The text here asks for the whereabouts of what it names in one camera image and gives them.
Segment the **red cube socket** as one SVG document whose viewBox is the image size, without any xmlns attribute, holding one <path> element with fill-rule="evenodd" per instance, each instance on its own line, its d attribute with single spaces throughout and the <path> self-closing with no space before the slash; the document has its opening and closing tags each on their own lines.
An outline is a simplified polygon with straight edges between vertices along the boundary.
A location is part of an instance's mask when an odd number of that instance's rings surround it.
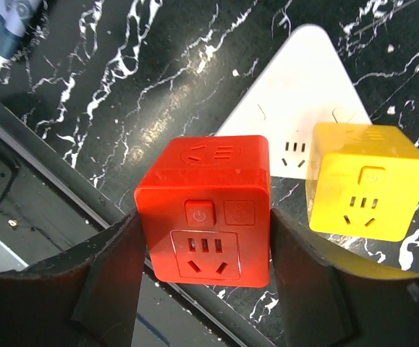
<svg viewBox="0 0 419 347">
<path fill-rule="evenodd" d="M 156 277 L 266 286 L 270 187 L 263 136 L 173 139 L 134 193 Z"/>
</svg>

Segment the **white triangular power strip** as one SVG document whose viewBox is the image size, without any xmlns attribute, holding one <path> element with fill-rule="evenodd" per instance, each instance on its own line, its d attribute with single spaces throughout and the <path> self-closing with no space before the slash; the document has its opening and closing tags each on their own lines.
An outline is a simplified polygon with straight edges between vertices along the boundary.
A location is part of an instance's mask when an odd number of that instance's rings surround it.
<svg viewBox="0 0 419 347">
<path fill-rule="evenodd" d="M 370 124 L 330 37 L 301 25 L 286 39 L 219 128 L 218 136 L 262 135 L 270 174 L 304 179 L 318 122 Z"/>
</svg>

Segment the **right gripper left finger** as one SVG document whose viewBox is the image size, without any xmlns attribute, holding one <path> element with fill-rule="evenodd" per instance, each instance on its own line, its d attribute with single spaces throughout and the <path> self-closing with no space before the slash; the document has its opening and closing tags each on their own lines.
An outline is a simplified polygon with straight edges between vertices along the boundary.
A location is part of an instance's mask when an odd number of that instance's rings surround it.
<svg viewBox="0 0 419 347">
<path fill-rule="evenodd" d="M 144 257 L 132 211 L 60 254 L 0 273 L 0 346 L 131 346 Z"/>
</svg>

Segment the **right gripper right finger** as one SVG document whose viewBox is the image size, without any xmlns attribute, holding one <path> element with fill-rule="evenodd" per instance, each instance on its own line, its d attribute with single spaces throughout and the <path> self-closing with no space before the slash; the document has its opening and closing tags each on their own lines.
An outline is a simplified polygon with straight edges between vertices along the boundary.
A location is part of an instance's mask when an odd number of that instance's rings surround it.
<svg viewBox="0 0 419 347">
<path fill-rule="evenodd" d="M 271 210 L 287 346 L 419 346 L 419 273 L 361 257 Z"/>
</svg>

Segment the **yellow cube socket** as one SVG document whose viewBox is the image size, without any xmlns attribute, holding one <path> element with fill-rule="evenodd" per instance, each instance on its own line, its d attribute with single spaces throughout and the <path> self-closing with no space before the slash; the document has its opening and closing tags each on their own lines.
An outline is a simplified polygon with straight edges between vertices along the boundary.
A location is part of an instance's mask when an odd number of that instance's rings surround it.
<svg viewBox="0 0 419 347">
<path fill-rule="evenodd" d="M 419 203 L 419 149 L 394 126 L 314 126 L 305 182 L 312 231 L 401 241 Z"/>
</svg>

